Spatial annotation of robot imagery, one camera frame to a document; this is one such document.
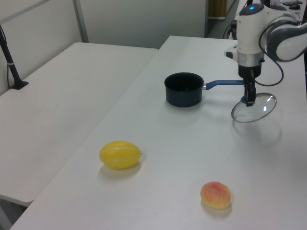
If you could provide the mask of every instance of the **glass lid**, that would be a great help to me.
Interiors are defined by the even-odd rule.
[[[272,112],[276,104],[274,95],[266,92],[257,93],[253,106],[247,107],[245,103],[239,102],[232,109],[231,117],[241,123],[258,121]]]

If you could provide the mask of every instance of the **black pot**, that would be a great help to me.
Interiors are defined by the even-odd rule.
[[[204,81],[194,73],[175,73],[164,81],[166,100],[177,107],[190,107],[201,102]]]

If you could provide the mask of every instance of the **white wall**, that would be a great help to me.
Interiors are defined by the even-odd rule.
[[[236,0],[227,0],[227,5],[226,5],[226,12],[229,11],[232,3],[234,3]]]
[[[21,79],[81,41],[72,0],[47,1],[1,26]],[[0,95],[7,90],[6,59],[0,50]]]
[[[204,37],[208,0],[77,0],[88,41],[160,48],[170,35]]]

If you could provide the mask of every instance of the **blue handle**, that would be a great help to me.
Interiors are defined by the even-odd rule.
[[[243,80],[214,80],[206,84],[206,90],[217,85],[243,85]]]

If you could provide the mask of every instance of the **saucepan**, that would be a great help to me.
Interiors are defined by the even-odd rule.
[[[204,84],[201,76],[195,73],[175,73],[165,81],[166,100],[177,107],[191,107],[201,102],[202,90],[217,85],[243,85],[243,80],[215,80]]]

